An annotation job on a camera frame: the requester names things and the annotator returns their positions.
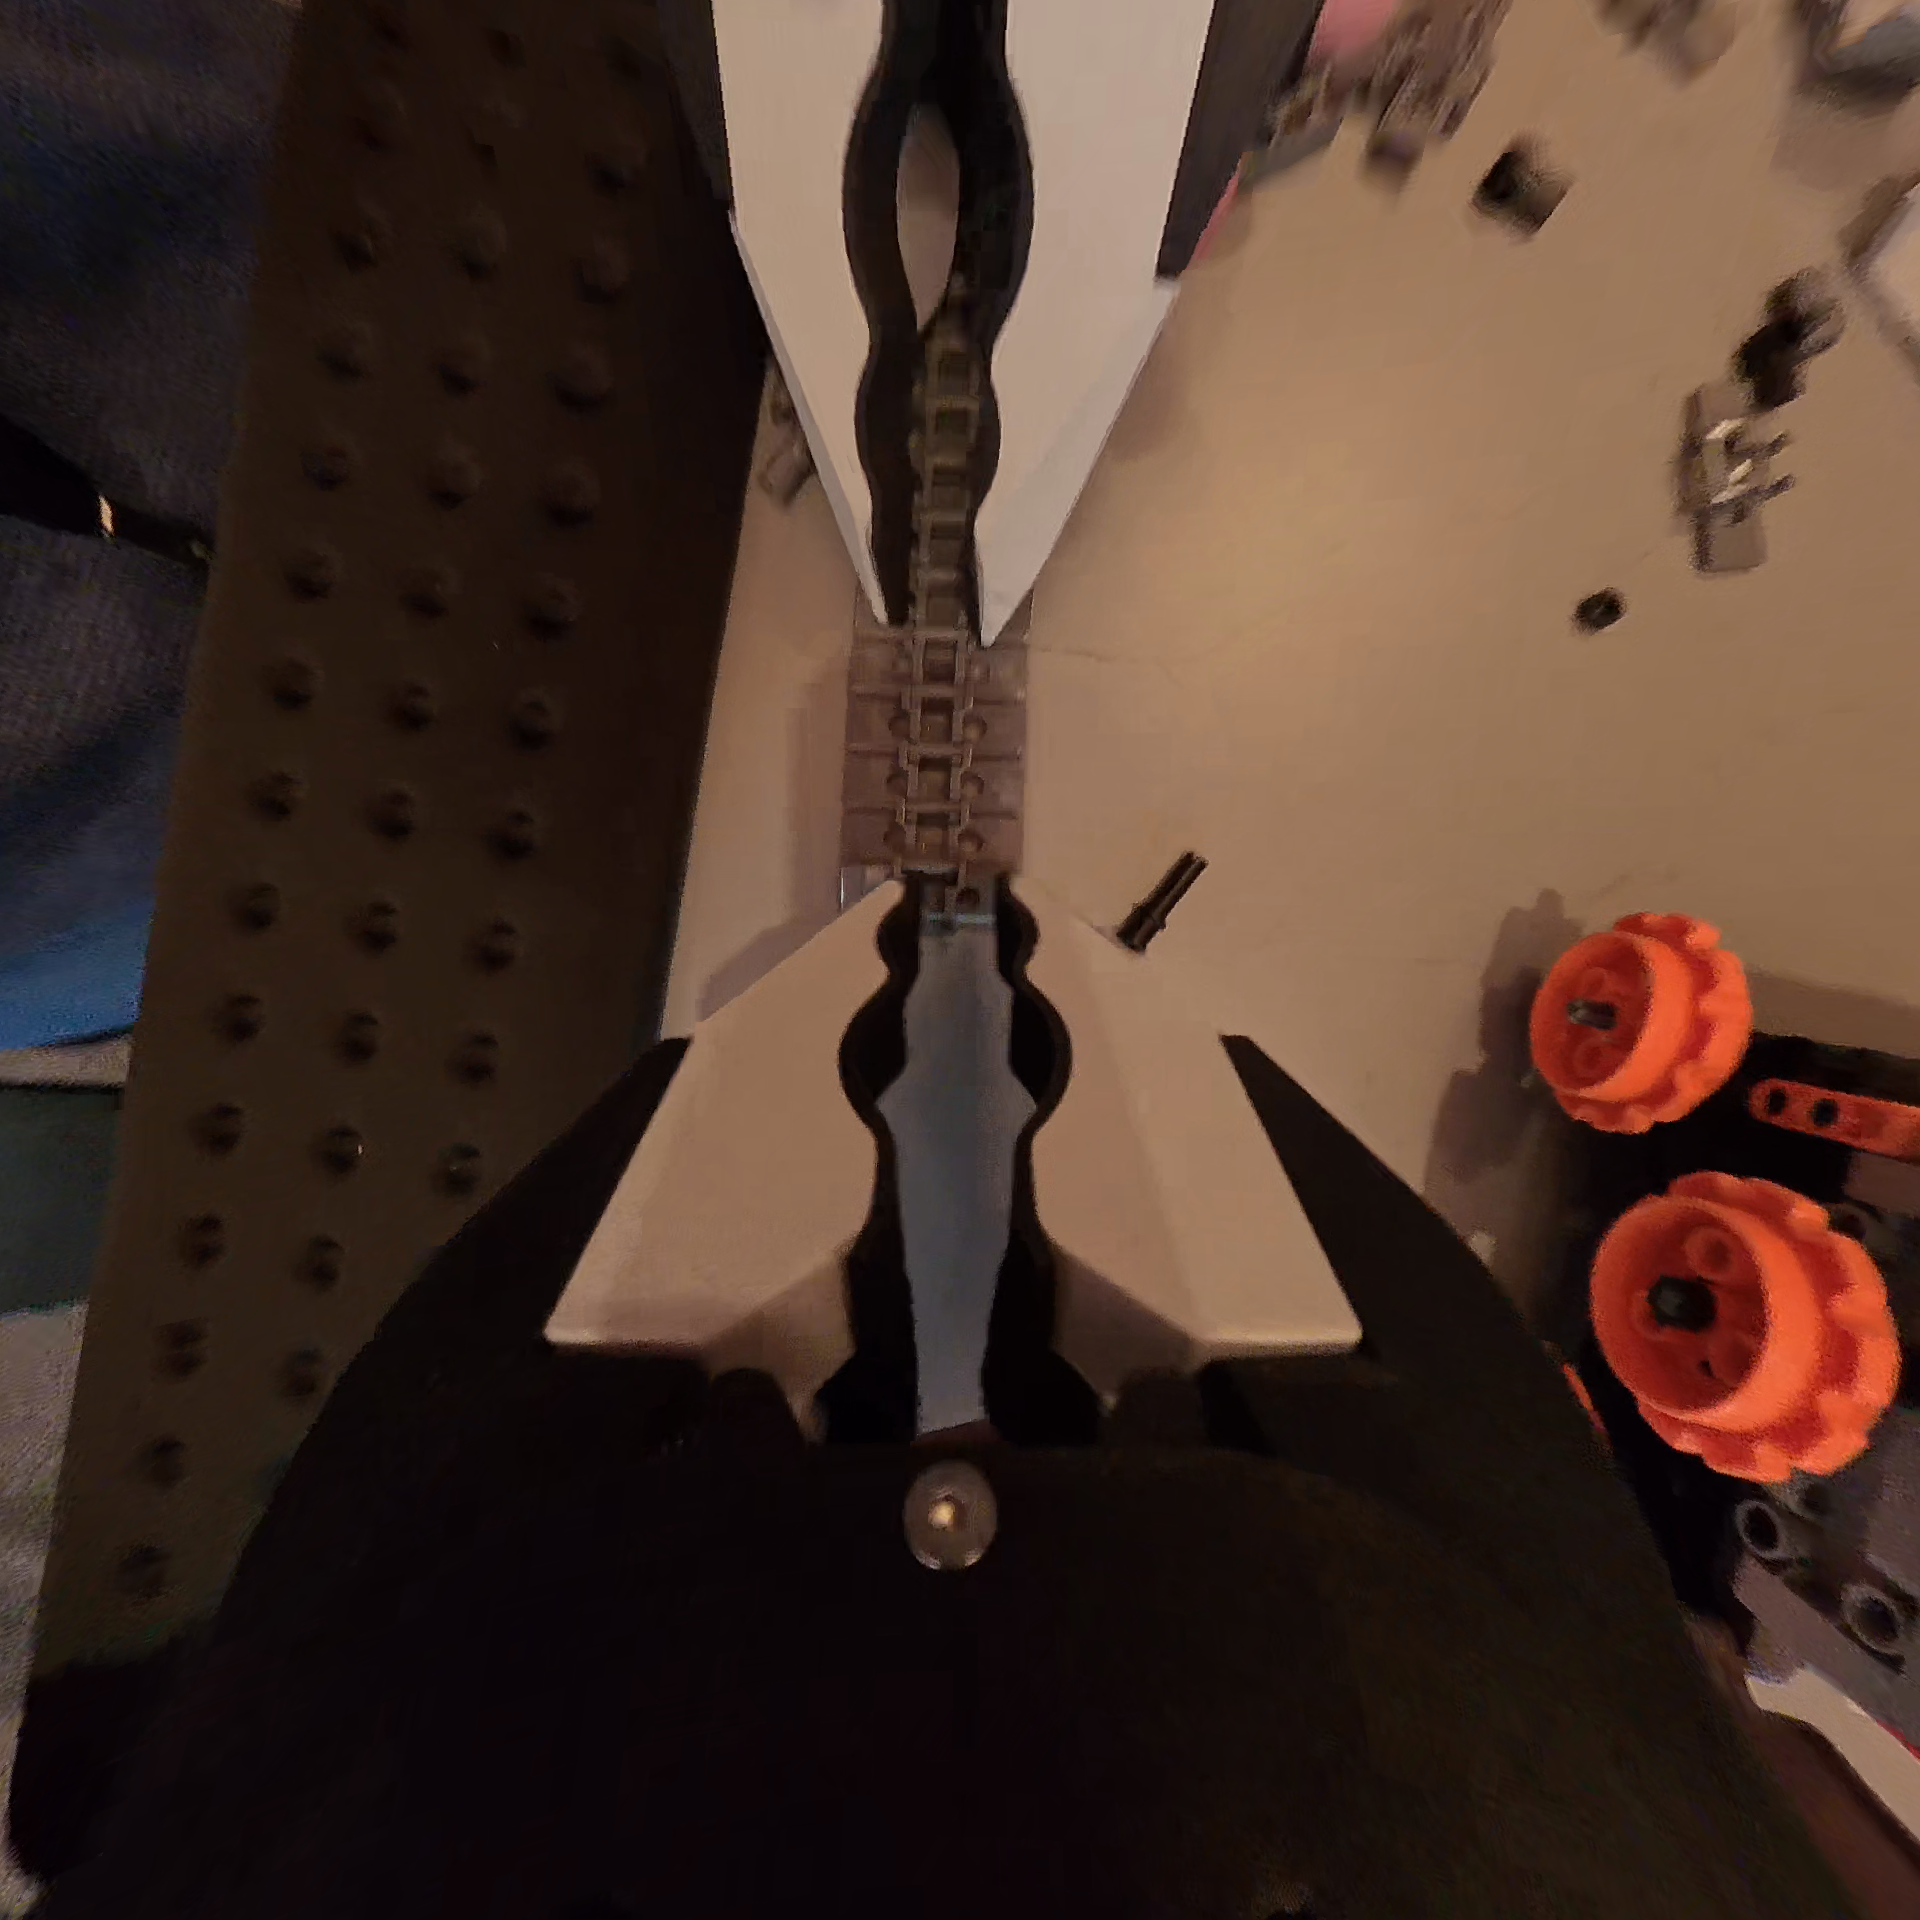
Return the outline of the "single grey track link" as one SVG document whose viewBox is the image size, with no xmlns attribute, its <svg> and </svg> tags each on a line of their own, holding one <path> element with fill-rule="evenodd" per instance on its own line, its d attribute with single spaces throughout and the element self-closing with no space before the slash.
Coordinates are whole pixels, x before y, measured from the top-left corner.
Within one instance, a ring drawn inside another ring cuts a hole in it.
<svg viewBox="0 0 1920 1920">
<path fill-rule="evenodd" d="M 1692 392 L 1678 444 L 1676 490 L 1697 572 L 1758 569 L 1767 557 L 1767 505 L 1791 487 L 1781 418 L 1735 377 Z"/>
</svg>

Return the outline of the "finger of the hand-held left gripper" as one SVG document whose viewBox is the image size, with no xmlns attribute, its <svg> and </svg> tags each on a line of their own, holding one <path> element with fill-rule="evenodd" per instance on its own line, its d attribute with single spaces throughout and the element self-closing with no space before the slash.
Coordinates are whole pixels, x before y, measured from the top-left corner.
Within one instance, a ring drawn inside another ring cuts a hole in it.
<svg viewBox="0 0 1920 1920">
<path fill-rule="evenodd" d="M 847 150 L 883 2 L 716 2 L 731 230 L 813 473 L 881 612 L 873 480 L 857 394 L 873 328 L 847 250 Z"/>
<path fill-rule="evenodd" d="M 999 458 L 977 510 L 977 626 L 1031 593 L 1177 296 L 1158 277 L 1210 38 L 1205 2 L 1012 2 L 1026 249 L 991 345 Z"/>
</svg>

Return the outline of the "black perforated panel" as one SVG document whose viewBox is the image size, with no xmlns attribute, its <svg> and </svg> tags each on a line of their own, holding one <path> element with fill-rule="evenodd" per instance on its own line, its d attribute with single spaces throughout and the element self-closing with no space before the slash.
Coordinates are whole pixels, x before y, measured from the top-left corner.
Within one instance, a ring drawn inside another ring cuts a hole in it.
<svg viewBox="0 0 1920 1920">
<path fill-rule="evenodd" d="M 657 1032 L 764 354 L 660 4 L 307 7 L 37 1674 Z"/>
</svg>

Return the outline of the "black short connector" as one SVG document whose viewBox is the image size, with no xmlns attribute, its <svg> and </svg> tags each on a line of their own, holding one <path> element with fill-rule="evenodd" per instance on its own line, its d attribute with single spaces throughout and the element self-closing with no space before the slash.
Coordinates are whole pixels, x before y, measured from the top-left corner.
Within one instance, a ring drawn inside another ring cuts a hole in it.
<svg viewBox="0 0 1920 1920">
<path fill-rule="evenodd" d="M 1471 190 L 1471 207 L 1479 217 L 1532 237 L 1566 202 L 1571 185 L 1564 168 L 1523 140 L 1495 154 Z"/>
</svg>

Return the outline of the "grey orange toy block vehicle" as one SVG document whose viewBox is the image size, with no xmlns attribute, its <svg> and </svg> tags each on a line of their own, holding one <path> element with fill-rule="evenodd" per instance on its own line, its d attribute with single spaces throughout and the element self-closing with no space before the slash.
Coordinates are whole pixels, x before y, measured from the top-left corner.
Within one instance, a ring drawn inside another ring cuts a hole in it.
<svg viewBox="0 0 1920 1920">
<path fill-rule="evenodd" d="M 1753 994 L 1639 912 L 1523 1001 L 1573 1148 L 1549 1327 L 1681 1602 L 1916 1746 L 1916 1009 Z"/>
</svg>

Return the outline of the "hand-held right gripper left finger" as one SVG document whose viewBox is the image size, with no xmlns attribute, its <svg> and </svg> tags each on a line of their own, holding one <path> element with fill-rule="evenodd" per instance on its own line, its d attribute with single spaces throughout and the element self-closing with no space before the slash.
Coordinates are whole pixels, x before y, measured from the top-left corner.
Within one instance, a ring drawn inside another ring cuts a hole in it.
<svg viewBox="0 0 1920 1920">
<path fill-rule="evenodd" d="M 697 1021 L 547 1318 L 562 1353 L 695 1360 L 773 1378 L 807 1432 L 854 1353 L 847 1254 L 878 1175 L 842 1074 L 890 982 L 887 880 Z"/>
</svg>

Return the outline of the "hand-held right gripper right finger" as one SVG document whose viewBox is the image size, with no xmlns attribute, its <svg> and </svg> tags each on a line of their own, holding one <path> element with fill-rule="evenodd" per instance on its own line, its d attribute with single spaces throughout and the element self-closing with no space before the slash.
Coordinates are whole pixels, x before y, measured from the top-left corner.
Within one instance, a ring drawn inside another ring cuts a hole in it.
<svg viewBox="0 0 1920 1920">
<path fill-rule="evenodd" d="M 1031 1100 L 980 1365 L 996 1432 L 1095 1438 L 1146 1376 L 1356 1353 L 1356 1308 L 1182 981 L 1029 880 L 996 889 L 994 951 Z"/>
</svg>

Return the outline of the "grey connector block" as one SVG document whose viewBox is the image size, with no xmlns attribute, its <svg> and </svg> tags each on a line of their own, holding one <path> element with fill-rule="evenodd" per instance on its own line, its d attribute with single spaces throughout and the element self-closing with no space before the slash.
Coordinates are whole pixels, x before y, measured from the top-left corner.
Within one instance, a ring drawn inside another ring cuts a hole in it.
<svg viewBox="0 0 1920 1920">
<path fill-rule="evenodd" d="M 1405 168 L 1451 140 L 1487 81 L 1507 2 L 1324 2 L 1303 69 L 1271 103 L 1271 158 L 1299 158 L 1347 124 L 1371 161 Z"/>
</svg>

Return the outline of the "black grey cross connector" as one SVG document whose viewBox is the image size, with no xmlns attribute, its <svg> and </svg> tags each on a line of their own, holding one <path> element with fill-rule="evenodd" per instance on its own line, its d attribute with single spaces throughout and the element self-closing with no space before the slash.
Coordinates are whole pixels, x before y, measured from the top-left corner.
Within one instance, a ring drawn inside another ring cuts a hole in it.
<svg viewBox="0 0 1920 1920">
<path fill-rule="evenodd" d="M 1759 324 L 1735 350 L 1735 375 L 1753 412 L 1777 412 L 1801 397 L 1807 364 L 1836 348 L 1843 328 L 1830 274 L 1801 270 L 1779 281 L 1767 292 Z"/>
</svg>

